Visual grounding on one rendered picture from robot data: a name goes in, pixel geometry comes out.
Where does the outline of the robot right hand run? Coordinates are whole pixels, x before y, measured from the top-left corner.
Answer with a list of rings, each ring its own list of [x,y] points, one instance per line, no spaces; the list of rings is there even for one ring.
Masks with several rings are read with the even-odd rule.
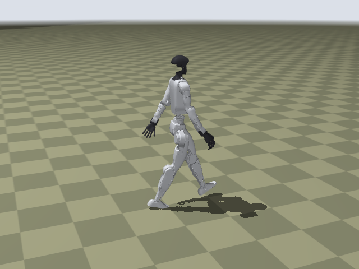
[[[209,148],[208,150],[212,149],[212,147],[214,147],[215,145],[215,141],[214,141],[214,136],[210,135],[209,133],[207,133],[207,131],[203,134],[201,131],[198,131],[198,133],[204,137],[206,143],[208,144]]]

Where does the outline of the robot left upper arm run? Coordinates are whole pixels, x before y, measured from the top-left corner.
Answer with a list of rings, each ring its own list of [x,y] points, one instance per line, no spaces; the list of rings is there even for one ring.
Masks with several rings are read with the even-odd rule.
[[[169,80],[169,84],[170,84],[170,80]],[[165,91],[164,98],[162,100],[162,104],[164,104],[165,106],[170,106],[171,105],[169,84],[168,84],[168,87],[167,87],[167,89]]]

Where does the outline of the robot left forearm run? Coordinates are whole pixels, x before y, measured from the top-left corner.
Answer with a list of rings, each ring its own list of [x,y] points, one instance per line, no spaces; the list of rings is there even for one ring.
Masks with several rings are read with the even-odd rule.
[[[166,109],[166,107],[164,106],[164,104],[162,104],[162,101],[161,101],[158,105],[157,112],[154,114],[152,122],[156,123],[157,120],[161,117],[161,114],[163,114],[163,112],[165,111],[165,109]]]

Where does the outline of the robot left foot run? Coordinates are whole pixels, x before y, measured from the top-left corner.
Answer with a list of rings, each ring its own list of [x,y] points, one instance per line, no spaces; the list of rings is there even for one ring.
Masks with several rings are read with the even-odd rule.
[[[212,181],[212,182],[210,182],[210,183],[205,183],[206,187],[204,187],[204,186],[203,186],[204,188],[200,187],[200,188],[198,189],[198,194],[199,194],[200,196],[203,195],[205,192],[207,192],[208,190],[212,189],[216,184],[217,184],[216,181]]]

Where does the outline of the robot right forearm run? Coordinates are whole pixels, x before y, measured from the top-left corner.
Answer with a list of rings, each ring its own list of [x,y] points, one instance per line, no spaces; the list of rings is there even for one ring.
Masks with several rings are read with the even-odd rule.
[[[194,128],[197,131],[201,131],[204,134],[206,132],[206,129],[200,123],[198,116],[195,112],[195,109],[193,107],[188,108],[188,116],[190,118],[190,121],[192,121]]]

